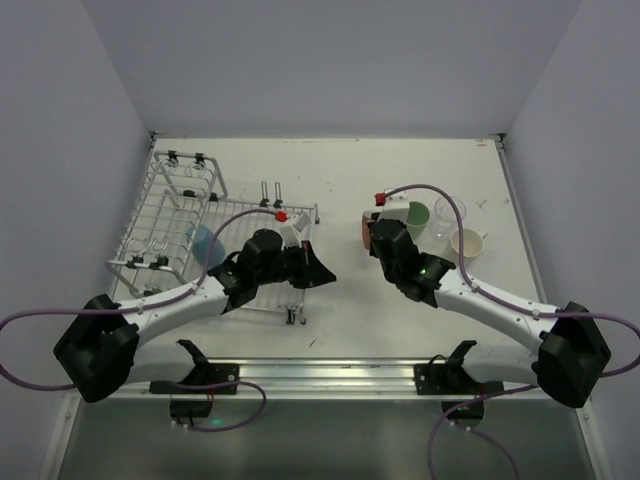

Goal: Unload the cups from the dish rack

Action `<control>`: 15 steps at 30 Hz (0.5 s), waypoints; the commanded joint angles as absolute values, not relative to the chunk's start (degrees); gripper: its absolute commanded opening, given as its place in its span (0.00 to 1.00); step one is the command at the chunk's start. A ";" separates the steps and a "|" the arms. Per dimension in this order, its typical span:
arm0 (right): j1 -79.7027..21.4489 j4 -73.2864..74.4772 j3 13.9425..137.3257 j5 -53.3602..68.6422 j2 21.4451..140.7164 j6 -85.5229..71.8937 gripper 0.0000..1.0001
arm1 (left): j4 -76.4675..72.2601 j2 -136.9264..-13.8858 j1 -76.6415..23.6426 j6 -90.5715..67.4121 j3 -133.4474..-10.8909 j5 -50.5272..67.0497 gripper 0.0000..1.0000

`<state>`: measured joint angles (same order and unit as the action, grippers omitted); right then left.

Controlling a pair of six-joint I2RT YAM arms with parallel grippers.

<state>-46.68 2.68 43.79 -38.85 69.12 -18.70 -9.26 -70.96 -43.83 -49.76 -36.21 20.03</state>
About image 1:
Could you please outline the light green cup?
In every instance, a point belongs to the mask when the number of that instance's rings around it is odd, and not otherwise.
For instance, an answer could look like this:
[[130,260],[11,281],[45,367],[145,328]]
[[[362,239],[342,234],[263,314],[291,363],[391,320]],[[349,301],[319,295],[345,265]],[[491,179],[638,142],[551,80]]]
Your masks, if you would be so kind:
[[430,219],[429,208],[421,202],[410,201],[406,219],[406,228],[413,241],[424,232]]

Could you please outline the clear glass cup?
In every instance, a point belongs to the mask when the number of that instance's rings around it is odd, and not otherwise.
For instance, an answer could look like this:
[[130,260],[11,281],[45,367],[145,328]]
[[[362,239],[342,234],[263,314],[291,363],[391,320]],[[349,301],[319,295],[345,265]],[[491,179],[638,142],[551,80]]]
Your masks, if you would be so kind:
[[451,203],[443,196],[434,204],[431,231],[437,240],[446,240],[457,228],[457,217]]

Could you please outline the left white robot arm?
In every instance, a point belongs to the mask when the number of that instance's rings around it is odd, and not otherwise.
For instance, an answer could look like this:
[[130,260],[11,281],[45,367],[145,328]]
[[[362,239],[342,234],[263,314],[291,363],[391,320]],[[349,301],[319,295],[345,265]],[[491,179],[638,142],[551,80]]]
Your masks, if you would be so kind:
[[287,246],[279,233],[261,229],[202,280],[120,304],[108,295],[92,299],[55,345],[54,356],[88,403],[129,383],[161,382],[191,391],[211,387],[210,364],[193,342],[157,345],[154,339],[234,311],[263,285],[286,282],[306,290],[336,279],[309,241]]

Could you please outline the blue cup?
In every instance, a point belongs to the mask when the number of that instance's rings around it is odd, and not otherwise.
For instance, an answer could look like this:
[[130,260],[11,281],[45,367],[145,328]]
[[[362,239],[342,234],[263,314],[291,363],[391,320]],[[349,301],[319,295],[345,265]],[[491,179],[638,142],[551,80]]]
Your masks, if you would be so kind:
[[190,226],[186,237],[191,242],[193,257],[201,267],[213,268],[226,258],[224,245],[219,240],[212,241],[213,232],[208,227]]

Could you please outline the pink ceramic mug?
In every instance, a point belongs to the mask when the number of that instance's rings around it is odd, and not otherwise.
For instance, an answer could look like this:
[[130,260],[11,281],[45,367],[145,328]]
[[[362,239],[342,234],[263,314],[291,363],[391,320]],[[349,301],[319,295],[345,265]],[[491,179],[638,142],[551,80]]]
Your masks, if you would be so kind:
[[371,224],[375,223],[378,220],[379,215],[379,211],[369,210],[365,211],[361,216],[361,239],[364,249],[371,257],[375,257],[376,254],[372,247],[370,228]]

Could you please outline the white ceramic mug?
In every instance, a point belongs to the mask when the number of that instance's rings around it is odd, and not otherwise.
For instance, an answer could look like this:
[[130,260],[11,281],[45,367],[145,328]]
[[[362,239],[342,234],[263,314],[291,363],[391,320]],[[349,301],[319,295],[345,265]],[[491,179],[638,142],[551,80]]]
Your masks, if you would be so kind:
[[449,247],[456,256],[463,254],[465,260],[479,257],[485,249],[487,234],[470,228],[458,229],[449,238]]

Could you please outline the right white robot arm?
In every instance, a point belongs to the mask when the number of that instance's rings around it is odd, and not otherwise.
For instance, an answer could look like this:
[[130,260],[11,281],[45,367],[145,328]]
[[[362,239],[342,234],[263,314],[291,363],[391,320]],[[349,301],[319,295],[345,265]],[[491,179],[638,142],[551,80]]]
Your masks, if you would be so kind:
[[370,247],[385,279],[406,298],[452,311],[514,340],[512,346],[460,344],[447,365],[477,384],[529,384],[571,408],[582,407],[611,359],[591,313],[528,301],[471,278],[454,263],[422,253],[405,225],[382,219],[369,225]]

